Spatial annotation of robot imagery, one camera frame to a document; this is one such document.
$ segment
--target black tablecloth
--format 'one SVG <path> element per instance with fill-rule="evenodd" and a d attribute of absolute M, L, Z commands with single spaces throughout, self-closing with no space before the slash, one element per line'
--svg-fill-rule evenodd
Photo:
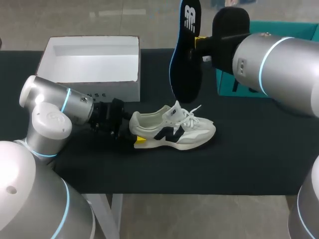
<path fill-rule="evenodd" d="M 0 52 L 0 140 L 26 136 L 28 113 L 18 99 L 41 54 Z M 171 49 L 142 50 L 142 101 L 127 103 L 128 111 L 174 104 L 171 55 Z M 202 105 L 195 115 L 215 122 L 208 145 L 127 152 L 80 130 L 56 158 L 56 172 L 81 193 L 296 194 L 319 154 L 319 120 L 292 116 L 270 99 L 218 96 L 214 70 L 204 65 L 203 71 L 199 97 L 182 106 Z"/>

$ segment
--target gray floor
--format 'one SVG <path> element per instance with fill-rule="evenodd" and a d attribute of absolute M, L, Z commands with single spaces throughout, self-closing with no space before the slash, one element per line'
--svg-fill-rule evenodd
<path fill-rule="evenodd" d="M 201 35 L 216 13 L 201 0 Z M 43 50 L 51 36 L 139 35 L 173 48 L 179 0 L 0 0 L 2 50 Z M 253 20 L 319 22 L 318 0 L 258 0 Z M 123 239 L 287 239 L 284 196 L 125 195 Z"/>

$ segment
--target new balance logo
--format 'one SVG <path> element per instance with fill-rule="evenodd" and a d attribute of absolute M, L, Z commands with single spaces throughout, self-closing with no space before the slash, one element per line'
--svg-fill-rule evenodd
<path fill-rule="evenodd" d="M 164 127 L 161 129 L 160 132 L 154 137 L 156 140 L 161 140 L 165 137 L 166 141 L 176 143 L 179 141 L 180 137 L 185 133 L 182 126 L 179 127 L 179 129 L 174 134 L 174 128 L 173 127 Z"/>
<path fill-rule="evenodd" d="M 193 7 L 185 6 L 185 22 L 184 25 L 189 30 L 195 33 L 195 9 Z"/>

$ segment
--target sneaker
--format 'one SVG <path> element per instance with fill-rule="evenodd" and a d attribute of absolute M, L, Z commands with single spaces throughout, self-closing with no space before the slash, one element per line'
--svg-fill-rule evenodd
<path fill-rule="evenodd" d="M 151 114 L 134 112 L 130 120 L 130 131 L 143 139 L 135 148 L 171 146 L 179 150 L 196 148 L 208 142 L 215 134 L 213 122 L 194 116 L 194 111 L 182 109 L 176 101 L 171 108 L 164 106 Z"/>

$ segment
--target shoelace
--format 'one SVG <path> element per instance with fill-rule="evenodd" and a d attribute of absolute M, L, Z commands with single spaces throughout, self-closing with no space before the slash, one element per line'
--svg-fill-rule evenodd
<path fill-rule="evenodd" d="M 199 119 L 197 117 L 194 116 L 194 111 L 197 110 L 199 107 L 191 110 L 190 112 L 188 112 L 187 110 L 185 109 L 181 109 L 183 114 L 186 116 L 185 119 L 183 119 L 181 122 L 177 123 L 177 125 L 181 125 L 183 124 L 184 126 L 187 126 L 187 127 L 191 127 L 193 128 L 194 125 L 198 124 L 199 123 Z"/>

